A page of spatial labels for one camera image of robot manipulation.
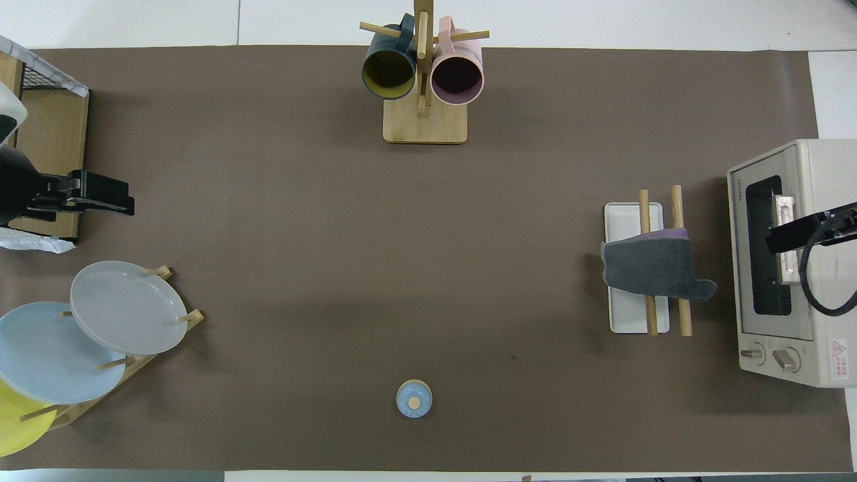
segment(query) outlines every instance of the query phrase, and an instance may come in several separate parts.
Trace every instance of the wooden peg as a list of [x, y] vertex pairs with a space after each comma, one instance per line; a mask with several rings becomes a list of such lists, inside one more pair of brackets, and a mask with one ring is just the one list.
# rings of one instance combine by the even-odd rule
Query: wooden peg
[[429, 32], [429, 13], [425, 10], [420, 12], [420, 24], [417, 27], [417, 58], [425, 58], [429, 44], [426, 42]]
[[[425, 12], [425, 28], [420, 28], [417, 31], [417, 39], [419, 39], [421, 33], [425, 34], [425, 41], [421, 43], [426, 45], [426, 55], [423, 58], [417, 59], [417, 75], [427, 75], [431, 72], [431, 64], [434, 57], [434, 44], [429, 44], [431, 39], [434, 38], [434, 0], [414, 0], [413, 11], [415, 20], [419, 21], [420, 24], [423, 22], [423, 12]], [[426, 99], [426, 105], [431, 105], [430, 99]]]
[[[649, 216], [649, 190], [640, 190], [640, 233], [651, 231]], [[657, 307], [655, 297], [645, 297], [645, 321], [649, 328], [649, 336], [657, 336]]]
[[374, 23], [368, 23], [366, 21], [360, 22], [360, 29], [366, 30], [367, 32], [380, 33], [381, 35], [386, 35], [387, 37], [393, 37], [394, 39], [398, 39], [399, 35], [402, 33], [398, 30], [393, 30], [389, 27], [382, 27], [380, 25], [375, 25]]
[[[461, 42], [463, 40], [479, 40], [479, 39], [490, 39], [491, 31], [490, 30], [480, 30], [478, 32], [467, 32], [467, 33], [454, 33], [449, 36], [449, 39], [453, 42]], [[432, 38], [432, 43], [437, 44], [440, 43], [437, 37]]]
[[131, 355], [128, 355], [125, 358], [120, 358], [118, 360], [113, 360], [111, 362], [99, 365], [99, 370], [107, 370], [108, 368], [112, 368], [114, 366], [127, 365], [129, 363], [134, 363], [134, 360], [135, 360], [134, 357], [132, 357]]
[[429, 73], [425, 72], [420, 74], [420, 97], [421, 99], [417, 100], [417, 110], [422, 107], [423, 109], [419, 111], [423, 116], [428, 116], [429, 110], [426, 107], [431, 105], [431, 89], [429, 88]]
[[146, 274], [156, 274], [160, 276], [163, 280], [168, 280], [172, 276], [172, 271], [167, 265], [164, 265], [158, 269], [146, 268], [143, 270], [143, 272], [145, 272]]
[[59, 410], [59, 409], [60, 409], [60, 407], [62, 407], [62, 405], [51, 405], [51, 406], [49, 406], [49, 407], [45, 407], [45, 408], [42, 408], [42, 409], [40, 409], [40, 410], [36, 410], [35, 412], [30, 412], [30, 413], [28, 413], [28, 414], [26, 414], [26, 415], [21, 415], [18, 419], [19, 419], [21, 422], [26, 422], [26, 421], [28, 421], [29, 419], [35, 419], [35, 418], [36, 418], [36, 417], [38, 417], [39, 415], [44, 415], [44, 414], [46, 414], [46, 413], [51, 413], [51, 412], [53, 412], [54, 410]]
[[[676, 184], [672, 189], [673, 198], [673, 227], [685, 227], [684, 203], [681, 200], [681, 186]], [[693, 336], [691, 325], [691, 302], [687, 299], [679, 299], [679, 326], [681, 336]]]
[[194, 325], [196, 325], [198, 322], [201, 322], [204, 319], [206, 318], [204, 315], [202, 315], [202, 311], [193, 310], [185, 316], [180, 316], [178, 318], [178, 321], [193, 323]]

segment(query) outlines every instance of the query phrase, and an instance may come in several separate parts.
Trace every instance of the toaster oven door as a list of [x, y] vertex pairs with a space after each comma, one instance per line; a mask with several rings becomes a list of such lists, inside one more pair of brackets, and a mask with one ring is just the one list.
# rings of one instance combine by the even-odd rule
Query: toaster oven door
[[780, 282], [780, 261], [764, 239], [776, 223], [775, 196], [795, 196], [794, 146], [731, 174], [741, 331], [812, 340], [812, 320], [799, 285]]

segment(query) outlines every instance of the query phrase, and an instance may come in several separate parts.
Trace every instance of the dark teal mug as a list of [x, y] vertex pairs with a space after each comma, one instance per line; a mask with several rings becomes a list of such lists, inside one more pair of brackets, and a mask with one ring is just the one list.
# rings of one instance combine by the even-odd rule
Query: dark teal mug
[[382, 99], [401, 99], [414, 88], [417, 53], [411, 48], [414, 38], [414, 15], [405, 14], [398, 25], [385, 25], [399, 30], [398, 39], [376, 33], [363, 60], [363, 83]]

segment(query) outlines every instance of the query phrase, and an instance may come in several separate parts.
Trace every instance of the mug handle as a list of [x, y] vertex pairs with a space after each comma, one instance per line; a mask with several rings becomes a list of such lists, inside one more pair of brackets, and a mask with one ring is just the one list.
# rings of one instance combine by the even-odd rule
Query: mug handle
[[411, 46], [411, 40], [414, 38], [414, 15], [405, 14], [402, 16], [402, 22], [399, 23], [401, 34], [396, 40], [396, 50], [402, 53], [407, 53], [408, 47]]
[[437, 33], [437, 39], [438, 44], [440, 44], [440, 53], [443, 55], [455, 53], [455, 47], [452, 46], [453, 30], [455, 30], [455, 24], [452, 23], [452, 15], [440, 19], [440, 31]]

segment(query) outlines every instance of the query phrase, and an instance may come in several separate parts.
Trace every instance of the mug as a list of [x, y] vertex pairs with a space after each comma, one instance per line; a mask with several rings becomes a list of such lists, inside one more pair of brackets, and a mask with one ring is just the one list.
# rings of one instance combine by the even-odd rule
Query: mug
[[382, 99], [401, 99], [414, 87], [417, 53], [411, 48], [414, 37], [414, 15], [405, 14], [398, 25], [385, 25], [399, 30], [398, 39], [376, 33], [363, 60], [363, 83]]
[[482, 46], [478, 40], [453, 42], [450, 38], [455, 33], [467, 32], [455, 28], [449, 15], [440, 19], [439, 42], [431, 66], [431, 90], [447, 104], [469, 104], [482, 93]]

